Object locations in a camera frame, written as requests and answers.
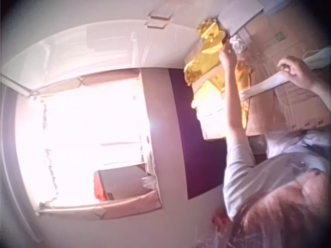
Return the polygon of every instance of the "bright window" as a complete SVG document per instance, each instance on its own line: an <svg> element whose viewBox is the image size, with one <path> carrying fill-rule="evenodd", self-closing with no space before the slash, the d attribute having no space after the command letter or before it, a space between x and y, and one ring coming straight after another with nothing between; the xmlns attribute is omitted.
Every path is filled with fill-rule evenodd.
<svg viewBox="0 0 331 248"><path fill-rule="evenodd" d="M47 206L98 203L96 171L139 165L155 176L141 80L82 85L43 102L45 163L55 192Z"/></svg>

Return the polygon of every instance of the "cardboard box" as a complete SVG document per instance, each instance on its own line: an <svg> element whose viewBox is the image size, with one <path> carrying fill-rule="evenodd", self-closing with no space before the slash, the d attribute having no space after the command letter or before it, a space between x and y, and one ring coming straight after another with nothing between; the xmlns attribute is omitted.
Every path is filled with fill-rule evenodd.
<svg viewBox="0 0 331 248"><path fill-rule="evenodd" d="M314 19L298 4L272 15L259 14L238 34L248 47L241 56L253 68L252 85L275 74L282 57L302 58L308 51L329 45ZM200 118L205 140L224 137L219 125L223 118L220 112ZM246 134L311 129L328 125L329 119L330 112L318 96L289 82L250 99Z"/></svg>

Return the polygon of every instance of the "window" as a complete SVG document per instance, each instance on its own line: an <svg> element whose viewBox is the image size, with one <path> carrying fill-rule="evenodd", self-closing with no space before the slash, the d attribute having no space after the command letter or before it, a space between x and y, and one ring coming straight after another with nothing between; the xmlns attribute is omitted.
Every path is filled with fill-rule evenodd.
<svg viewBox="0 0 331 248"><path fill-rule="evenodd" d="M156 186L140 78L83 83L41 97L44 163L53 184L43 208L122 200ZM99 180L105 199L96 196Z"/></svg>

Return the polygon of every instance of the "red object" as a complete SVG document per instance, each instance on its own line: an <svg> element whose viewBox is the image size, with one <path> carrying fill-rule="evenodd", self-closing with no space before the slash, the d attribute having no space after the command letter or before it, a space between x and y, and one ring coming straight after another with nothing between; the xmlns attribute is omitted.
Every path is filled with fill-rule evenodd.
<svg viewBox="0 0 331 248"><path fill-rule="evenodd" d="M100 201L107 201L107 195L103 188L99 172L94 172L94 196Z"/></svg>
<svg viewBox="0 0 331 248"><path fill-rule="evenodd" d="M222 212L218 212L214 215L212 223L216 227L217 232L224 234L226 228L231 223L231 221L230 221L227 213L222 211Z"/></svg>

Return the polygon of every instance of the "dark purple wall panel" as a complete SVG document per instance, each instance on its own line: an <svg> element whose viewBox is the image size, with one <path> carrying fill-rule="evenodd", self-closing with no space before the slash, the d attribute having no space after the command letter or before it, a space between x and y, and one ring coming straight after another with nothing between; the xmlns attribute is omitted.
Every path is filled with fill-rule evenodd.
<svg viewBox="0 0 331 248"><path fill-rule="evenodd" d="M195 109L193 92L182 70L169 69L182 138L188 199L201 195L223 183L227 158L224 139L205 141Z"/></svg>

